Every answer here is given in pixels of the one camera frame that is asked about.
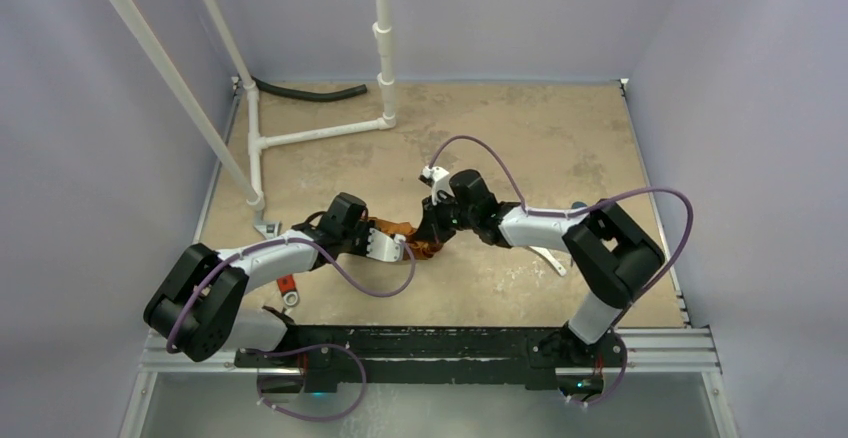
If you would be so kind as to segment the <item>orange cloth napkin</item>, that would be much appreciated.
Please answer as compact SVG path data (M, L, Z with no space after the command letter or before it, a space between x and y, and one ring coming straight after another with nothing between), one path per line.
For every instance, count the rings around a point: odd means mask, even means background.
M410 222L393 222L377 217L370 217L369 220L373 221L374 226L383 233L402 235L417 260L431 259L444 247L443 243L429 242L416 238L415 233L418 229L413 227Z

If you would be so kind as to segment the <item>white ceramic spoon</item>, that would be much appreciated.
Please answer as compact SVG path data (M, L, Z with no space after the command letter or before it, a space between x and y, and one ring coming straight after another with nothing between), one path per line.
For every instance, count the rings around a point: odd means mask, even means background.
M547 248L529 246L528 249L544 259L560 277L567 275L567 268Z

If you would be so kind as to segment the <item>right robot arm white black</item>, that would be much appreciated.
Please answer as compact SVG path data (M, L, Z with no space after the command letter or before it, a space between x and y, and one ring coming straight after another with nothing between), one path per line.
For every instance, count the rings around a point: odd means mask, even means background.
M452 174L426 167L420 181L430 188L414 242L442 245L459 231L501 248L536 247L567 253L589 291L561 332L564 357L584 365L596 357L600 340L663 269L659 245L618 204L549 210L498 200L481 174Z

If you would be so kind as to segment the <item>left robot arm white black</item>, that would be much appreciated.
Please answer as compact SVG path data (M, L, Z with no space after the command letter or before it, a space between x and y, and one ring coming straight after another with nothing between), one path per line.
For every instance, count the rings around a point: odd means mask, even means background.
M201 362L234 336L244 295L286 275L328 265L339 255L364 255L367 206L339 193L317 224L302 222L278 237L234 250L202 243L186 248L143 312L166 339L166 350Z

